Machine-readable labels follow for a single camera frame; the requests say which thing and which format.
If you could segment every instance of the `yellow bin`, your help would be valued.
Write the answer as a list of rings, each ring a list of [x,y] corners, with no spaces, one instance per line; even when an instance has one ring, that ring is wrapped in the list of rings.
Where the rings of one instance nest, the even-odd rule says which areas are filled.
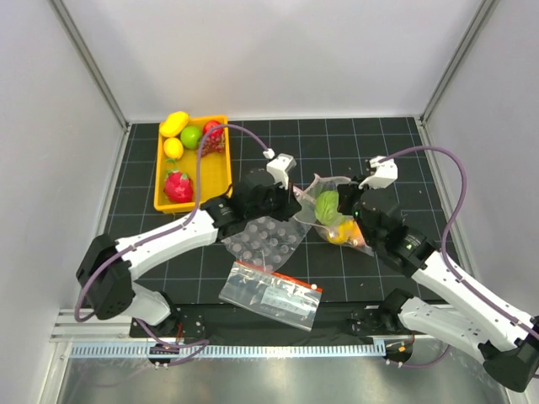
[[[197,126],[203,128],[208,120],[216,120],[222,124],[227,124],[227,117],[224,115],[203,116],[201,118],[189,119],[187,126]],[[212,152],[202,157],[200,163],[200,180],[202,190],[200,203],[203,204],[208,199],[224,194],[232,183],[232,170],[230,165],[230,142],[228,140],[228,128],[224,130],[225,151],[223,153]],[[167,173],[174,169],[187,173],[193,180],[196,187],[196,150],[184,149],[184,155],[176,161],[176,164],[167,162],[167,156],[163,152],[163,143],[166,137],[159,136],[157,145],[157,167],[155,177],[155,192],[153,195],[153,207],[163,213],[191,212],[195,207],[195,202],[186,204],[175,204],[168,200],[163,192]]]

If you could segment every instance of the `ziplock bag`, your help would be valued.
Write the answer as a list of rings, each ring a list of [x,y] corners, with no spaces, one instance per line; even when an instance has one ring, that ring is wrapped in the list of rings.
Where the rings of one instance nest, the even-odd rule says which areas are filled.
[[[278,322],[311,331],[322,290],[236,261],[219,298]]]
[[[271,274],[295,252],[310,229],[294,218],[276,221],[266,216],[250,221],[244,231],[222,242],[237,260]]]
[[[374,252],[365,244],[354,218],[337,211],[337,187],[350,181],[348,177],[321,178],[314,174],[314,181],[307,189],[294,188],[294,194],[302,206],[302,210],[296,213],[294,218],[306,226],[313,226],[323,240],[352,247],[372,256]]]

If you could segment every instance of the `white panel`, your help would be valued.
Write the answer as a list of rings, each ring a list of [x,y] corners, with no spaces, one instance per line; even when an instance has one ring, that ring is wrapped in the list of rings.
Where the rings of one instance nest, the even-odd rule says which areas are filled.
[[[480,0],[66,0],[128,120],[419,114]]]
[[[462,223],[475,274],[532,314],[539,314],[537,15],[536,0],[499,2],[429,122],[433,142],[467,168]],[[456,169],[440,163],[456,197]]]
[[[46,1],[3,5],[0,58],[0,391],[31,403],[121,132]]]

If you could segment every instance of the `white strip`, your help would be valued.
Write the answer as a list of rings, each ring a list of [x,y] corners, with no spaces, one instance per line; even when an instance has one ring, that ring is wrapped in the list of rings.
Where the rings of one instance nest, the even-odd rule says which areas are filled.
[[[72,359],[91,358],[147,358],[155,343],[74,343]],[[151,358],[183,358],[197,347],[183,349],[180,355],[151,355]],[[338,347],[229,347],[210,345],[198,359],[268,359],[268,358],[337,358],[357,356],[384,356],[385,342],[376,340],[371,345],[347,345]]]

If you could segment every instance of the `transparent plastic sheet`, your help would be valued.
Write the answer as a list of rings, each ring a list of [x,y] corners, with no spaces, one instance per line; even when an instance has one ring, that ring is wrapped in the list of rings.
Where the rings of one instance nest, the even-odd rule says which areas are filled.
[[[348,177],[321,178],[314,174],[314,181],[307,189],[294,188],[294,194],[302,206],[294,218],[305,226],[313,226],[327,242],[352,247],[373,256],[374,252],[365,244],[354,218],[337,212],[337,187],[350,181]]]
[[[235,262],[219,298],[261,316],[311,331],[322,290]]]
[[[294,218],[281,222],[261,217],[250,221],[245,231],[227,237],[222,242],[237,260],[271,274],[295,252],[309,230],[310,225],[302,224]]]

